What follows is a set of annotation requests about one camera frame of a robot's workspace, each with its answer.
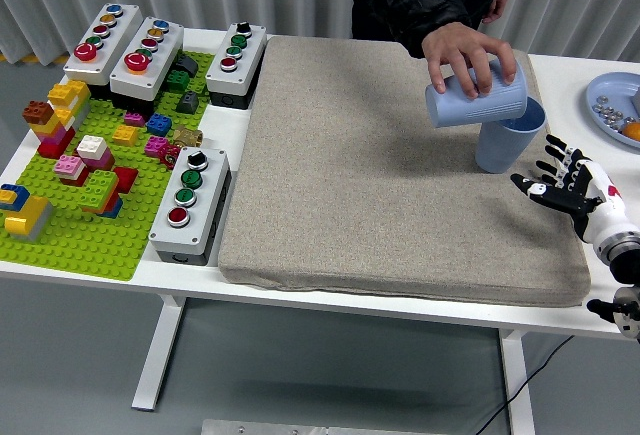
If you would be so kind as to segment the person's right hand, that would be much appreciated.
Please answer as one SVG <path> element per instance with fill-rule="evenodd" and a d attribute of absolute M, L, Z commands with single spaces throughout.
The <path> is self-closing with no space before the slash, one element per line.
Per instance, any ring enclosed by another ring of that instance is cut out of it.
<path fill-rule="evenodd" d="M 449 65 L 468 99 L 488 95 L 493 85 L 489 55 L 495 55 L 499 60 L 506 85 L 511 85 L 516 78 L 516 59 L 506 41 L 487 36 L 459 22 L 446 24 L 429 33 L 422 40 L 421 48 L 432 85 L 438 94 L 446 92 L 441 66 Z"/>

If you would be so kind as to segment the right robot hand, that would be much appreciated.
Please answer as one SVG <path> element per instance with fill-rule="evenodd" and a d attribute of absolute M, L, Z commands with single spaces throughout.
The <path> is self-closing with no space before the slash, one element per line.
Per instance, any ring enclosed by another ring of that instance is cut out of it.
<path fill-rule="evenodd" d="M 514 185 L 535 203 L 569 215 L 576 235 L 603 263 L 637 252 L 639 228 L 628 219 L 621 194 L 602 166 L 551 134 L 545 152 L 555 162 L 538 160 L 538 179 L 511 175 Z"/>

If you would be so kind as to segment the person's left hand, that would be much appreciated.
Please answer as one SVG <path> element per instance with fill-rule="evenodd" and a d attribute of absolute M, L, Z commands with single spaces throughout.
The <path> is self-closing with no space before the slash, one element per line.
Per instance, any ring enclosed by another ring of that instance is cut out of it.
<path fill-rule="evenodd" d="M 508 0 L 492 0 L 485 15 L 482 18 L 483 24 L 491 24 L 500 19 L 506 9 Z"/>

